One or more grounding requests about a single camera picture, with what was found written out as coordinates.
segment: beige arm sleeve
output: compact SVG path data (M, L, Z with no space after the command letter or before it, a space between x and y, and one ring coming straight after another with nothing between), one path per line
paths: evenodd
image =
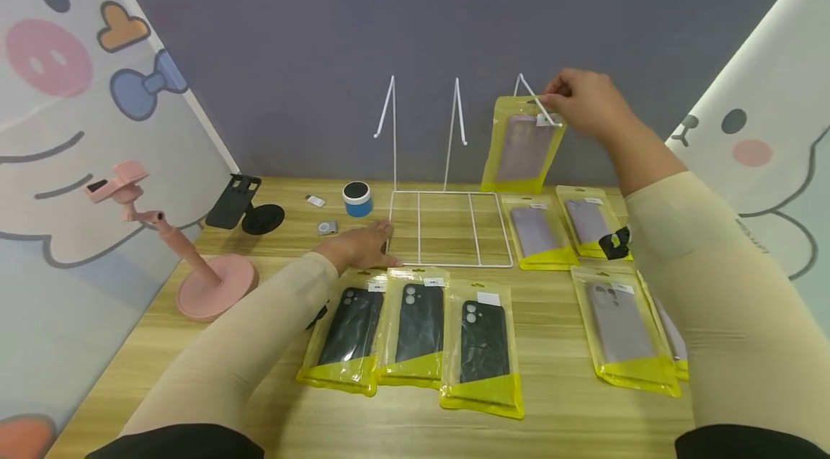
M121 435L176 423L241 430L251 393L326 305L337 277L332 263L312 252L264 281L182 351Z
M686 340L695 423L830 449L830 345L769 252L688 171L626 203L635 262Z

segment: yellow packaging bag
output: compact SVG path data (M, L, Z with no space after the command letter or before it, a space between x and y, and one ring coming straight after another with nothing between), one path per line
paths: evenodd
M660 330L660 338L666 346L666 349L671 351L671 358L675 365L675 373L678 379L688 382L689 355L686 350L686 342L683 341L683 337L677 330L674 322L671 321L668 313L666 313L666 310L660 304L660 300L657 300L654 294L651 293L651 290L648 289L648 284L643 279L640 270L637 271L637 278L640 280L640 284L643 286L643 293L645 293L646 300L648 300L651 318L654 318L657 329Z
M317 321L296 380L313 387L374 396L376 344L387 275L351 269L335 283L328 311Z
M571 269L594 371L617 387L681 396L670 351L635 275Z
M509 288L450 282L441 406L524 419Z
M501 196L521 269L570 269L579 264L550 196Z
M444 289L440 268L390 268L378 345L378 384L441 387Z
M580 256L607 259L599 240L603 236L615 234L622 226L608 204L605 191L594 187L558 185L556 197L566 217L576 252ZM630 253L626 260L632 261Z
M542 192L566 125L552 113L551 118L561 125L551 125L533 99L496 100L490 154L481 177L482 192Z

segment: gray backdrop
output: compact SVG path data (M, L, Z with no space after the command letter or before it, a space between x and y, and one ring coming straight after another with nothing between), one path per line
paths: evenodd
M458 76L451 180L476 182L518 72L537 91L562 66L610 73L666 137L775 0L138 1L245 173L391 179L391 130L372 133L394 73L400 176L442 179ZM575 133L548 181L616 183Z

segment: hand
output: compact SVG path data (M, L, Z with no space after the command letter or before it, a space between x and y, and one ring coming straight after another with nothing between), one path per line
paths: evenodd
M381 253L381 249L392 237L394 231L392 222L384 219L364 228L345 231L337 237L322 242L313 251L326 257L341 275L349 267L402 267L403 262L398 258Z
M566 68L545 87L540 102L568 125L600 143L639 120L604 73Z

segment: black round base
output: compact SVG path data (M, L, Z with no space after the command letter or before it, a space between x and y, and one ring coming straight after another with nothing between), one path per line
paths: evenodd
M242 218L242 230L252 236L261 236L282 225L285 211L279 205L260 205Z

